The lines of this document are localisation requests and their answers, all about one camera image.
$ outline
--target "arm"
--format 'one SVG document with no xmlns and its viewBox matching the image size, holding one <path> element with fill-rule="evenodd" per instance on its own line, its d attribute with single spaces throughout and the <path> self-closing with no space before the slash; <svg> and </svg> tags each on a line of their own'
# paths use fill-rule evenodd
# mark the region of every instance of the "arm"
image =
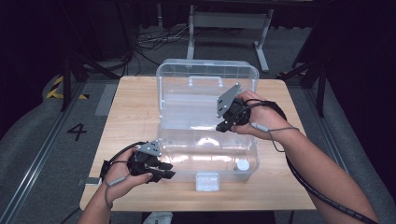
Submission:
<svg viewBox="0 0 396 224">
<path fill-rule="evenodd" d="M 122 153 L 116 161 L 128 161 L 135 148 Z M 119 184 L 109 186 L 109 183 L 126 177 Z M 110 221 L 111 207 L 113 201 L 127 194 L 132 188 L 147 183 L 152 174 L 131 176 L 124 162 L 114 163 L 108 171 L 104 182 L 93 194 L 90 202 L 78 220 L 78 223 L 104 223 Z"/>
<path fill-rule="evenodd" d="M 245 91 L 238 97 L 244 101 L 265 100 L 251 91 Z M 273 109 L 265 106 L 251 108 L 250 122 L 258 123 L 270 130 L 291 127 Z M 233 126 L 233 131 L 252 134 L 261 139 L 271 139 L 269 133 L 257 130 L 249 123 L 244 126 Z M 272 137 L 282 145 L 295 169 L 314 189 L 331 200 L 378 222 L 373 207 L 357 183 L 302 133 L 287 129 L 272 132 Z M 335 210 L 317 197 L 311 194 L 310 197 L 327 223 L 360 223 L 357 219 Z"/>
</svg>

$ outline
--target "yellow tape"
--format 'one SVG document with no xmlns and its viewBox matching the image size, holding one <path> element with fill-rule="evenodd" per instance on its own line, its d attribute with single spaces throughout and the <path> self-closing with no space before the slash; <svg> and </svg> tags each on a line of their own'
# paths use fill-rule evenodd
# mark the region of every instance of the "yellow tape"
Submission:
<svg viewBox="0 0 396 224">
<path fill-rule="evenodd" d="M 64 81 L 64 76 L 59 75 L 58 78 L 56 78 L 55 82 L 53 83 L 52 87 L 50 88 L 49 93 L 47 94 L 47 98 L 58 98 L 58 99 L 64 98 L 63 94 L 56 93 L 56 90 L 58 89 L 62 81 Z M 89 94 L 81 94 L 78 97 L 78 99 L 81 100 L 88 100 L 89 98 L 90 98 Z"/>
</svg>

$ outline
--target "human hand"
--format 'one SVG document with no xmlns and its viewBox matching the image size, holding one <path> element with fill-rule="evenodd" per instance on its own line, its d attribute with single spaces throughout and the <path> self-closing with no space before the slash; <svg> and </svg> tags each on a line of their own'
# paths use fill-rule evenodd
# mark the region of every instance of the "human hand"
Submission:
<svg viewBox="0 0 396 224">
<path fill-rule="evenodd" d="M 107 172 L 104 180 L 105 183 L 102 186 L 107 188 L 105 197 L 108 203 L 113 203 L 114 200 L 124 196 L 132 188 L 147 183 L 152 178 L 151 173 L 137 176 L 130 175 L 126 161 L 129 160 L 135 151 L 136 147 L 133 147 L 119 155 Z"/>
<path fill-rule="evenodd" d="M 253 91 L 244 91 L 236 96 L 236 98 L 242 99 L 247 102 L 248 105 L 258 103 L 253 99 L 260 101 L 265 101 L 266 99 L 256 94 Z M 274 109 L 268 106 L 254 106 L 250 108 L 250 123 L 245 125 L 234 125 L 232 131 L 240 134 L 251 134 L 261 139 L 275 140 L 277 141 L 277 134 L 271 135 L 254 128 L 251 123 L 257 123 L 261 126 L 265 126 L 269 130 L 280 129 L 285 127 L 290 127 L 291 125 L 285 121 Z"/>
</svg>

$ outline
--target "hand-mounted gripper device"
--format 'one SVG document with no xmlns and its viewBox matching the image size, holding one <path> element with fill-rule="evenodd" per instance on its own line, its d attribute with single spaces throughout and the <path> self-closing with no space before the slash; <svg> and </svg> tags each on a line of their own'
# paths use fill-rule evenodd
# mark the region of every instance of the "hand-mounted gripper device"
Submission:
<svg viewBox="0 0 396 224">
<path fill-rule="evenodd" d="M 132 147 L 137 147 L 137 151 L 132 154 L 128 161 L 115 161 L 120 154 Z M 173 165 L 159 161 L 158 157 L 161 157 L 161 155 L 158 140 L 131 144 L 117 153 L 111 160 L 103 162 L 100 177 L 104 180 L 114 162 L 125 162 L 131 175 L 152 173 L 149 182 L 157 183 L 162 178 L 171 179 L 175 175 L 175 172 L 171 171 Z"/>
<path fill-rule="evenodd" d="M 283 119 L 286 119 L 285 113 L 282 109 L 272 101 L 263 101 L 258 99 L 251 99 L 249 101 L 255 101 L 251 105 L 244 102 L 242 99 L 235 98 L 239 92 L 241 85 L 236 83 L 229 90 L 224 92 L 218 98 L 218 118 L 223 116 L 224 121 L 217 125 L 216 131 L 225 133 L 231 130 L 234 125 L 245 125 L 250 119 L 250 108 L 258 105 L 268 106 L 273 108 Z"/>
</svg>

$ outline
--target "person's left hand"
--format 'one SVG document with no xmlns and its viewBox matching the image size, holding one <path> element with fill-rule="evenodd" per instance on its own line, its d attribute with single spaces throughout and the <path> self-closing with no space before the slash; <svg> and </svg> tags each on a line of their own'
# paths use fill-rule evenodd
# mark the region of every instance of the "person's left hand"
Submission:
<svg viewBox="0 0 396 224">
<path fill-rule="evenodd" d="M 136 151 L 136 148 L 133 147 L 121 155 L 115 161 L 128 161 L 132 154 Z M 120 183 L 109 187 L 108 184 L 126 177 Z M 106 191 L 107 200 L 109 203 L 113 203 L 114 200 L 124 196 L 127 194 L 132 188 L 139 186 L 141 184 L 147 183 L 152 178 L 152 174 L 143 174 L 133 176 L 130 175 L 126 162 L 113 162 L 111 165 L 110 170 L 106 174 L 105 183 L 102 185 L 106 186 L 108 189 Z"/>
</svg>

